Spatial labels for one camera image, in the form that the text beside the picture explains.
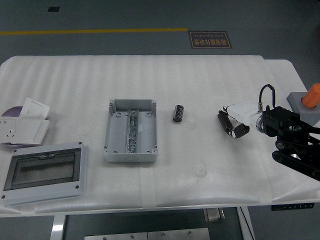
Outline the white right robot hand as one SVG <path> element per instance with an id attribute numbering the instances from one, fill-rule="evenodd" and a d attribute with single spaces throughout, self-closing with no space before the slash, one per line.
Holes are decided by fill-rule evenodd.
<path id="1" fill-rule="evenodd" d="M 243 137 L 250 132 L 250 127 L 261 131 L 262 113 L 252 102 L 240 102 L 225 106 L 218 112 L 218 120 L 224 132 L 234 139 Z"/>

